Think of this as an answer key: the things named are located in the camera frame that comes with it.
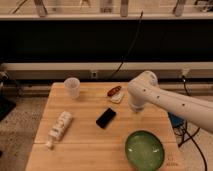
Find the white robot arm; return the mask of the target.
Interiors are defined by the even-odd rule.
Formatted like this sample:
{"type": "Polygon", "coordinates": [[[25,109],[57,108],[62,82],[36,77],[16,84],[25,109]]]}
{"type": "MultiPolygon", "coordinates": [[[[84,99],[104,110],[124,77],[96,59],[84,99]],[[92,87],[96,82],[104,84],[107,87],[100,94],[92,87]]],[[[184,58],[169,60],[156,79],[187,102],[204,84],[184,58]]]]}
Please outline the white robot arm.
{"type": "Polygon", "coordinates": [[[144,71],[132,79],[127,91],[133,111],[142,110],[149,102],[213,134],[213,102],[159,88],[158,79],[152,71],[144,71]]]}

